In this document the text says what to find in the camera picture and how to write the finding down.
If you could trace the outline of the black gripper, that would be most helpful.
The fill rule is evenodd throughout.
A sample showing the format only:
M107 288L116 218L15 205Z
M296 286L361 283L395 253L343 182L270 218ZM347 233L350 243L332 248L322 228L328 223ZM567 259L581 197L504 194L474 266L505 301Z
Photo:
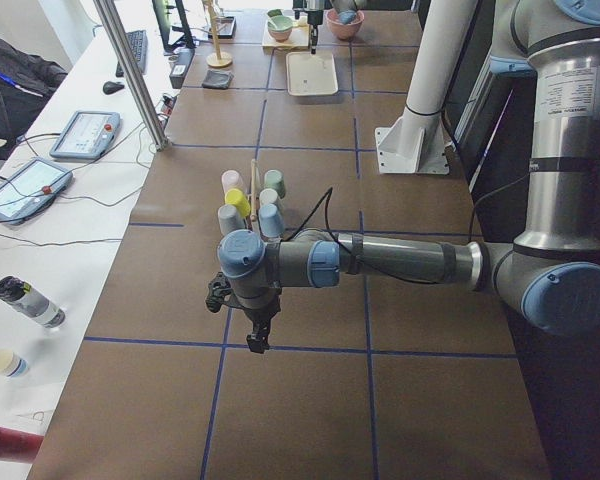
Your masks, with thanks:
M315 54L319 38L318 26L323 23L325 10L324 0L305 0L304 11L307 15L307 22L310 25L309 29L309 48L310 53Z
M271 320L280 311L279 298L240 298L240 303L253 323L253 333L246 336L247 346L252 353L265 353L269 349Z

